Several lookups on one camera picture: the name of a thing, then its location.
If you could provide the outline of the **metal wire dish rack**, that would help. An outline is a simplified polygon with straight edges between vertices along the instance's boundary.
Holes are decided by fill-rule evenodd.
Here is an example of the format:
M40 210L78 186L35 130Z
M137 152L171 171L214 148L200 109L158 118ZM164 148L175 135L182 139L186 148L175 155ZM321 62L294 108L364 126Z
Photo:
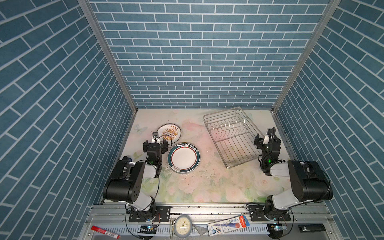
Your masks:
M264 135L242 108L210 113L203 120L226 168L256 160L262 154L254 141Z

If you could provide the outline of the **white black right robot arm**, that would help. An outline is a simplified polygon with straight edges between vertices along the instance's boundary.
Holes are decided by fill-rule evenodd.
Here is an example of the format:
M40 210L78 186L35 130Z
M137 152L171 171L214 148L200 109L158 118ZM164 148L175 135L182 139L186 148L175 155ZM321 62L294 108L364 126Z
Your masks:
M254 145L262 151L260 169L270 177L288 177L290 187L266 198L262 213L264 218L275 221L295 206L333 198L331 182L316 161L281 160L281 140L276 129L268 129L262 138L255 137Z

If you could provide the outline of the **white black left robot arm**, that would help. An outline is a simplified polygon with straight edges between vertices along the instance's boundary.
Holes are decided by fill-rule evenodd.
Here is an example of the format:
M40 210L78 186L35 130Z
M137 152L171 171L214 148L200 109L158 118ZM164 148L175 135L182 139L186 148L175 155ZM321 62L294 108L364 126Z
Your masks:
M141 192L144 178L156 179L162 170L162 154L168 151L166 140L155 140L143 143L144 160L132 162L128 157L118 161L112 170L104 188L103 198L113 202L125 202L130 207L128 214L136 222L151 222L159 214L156 213L155 197Z

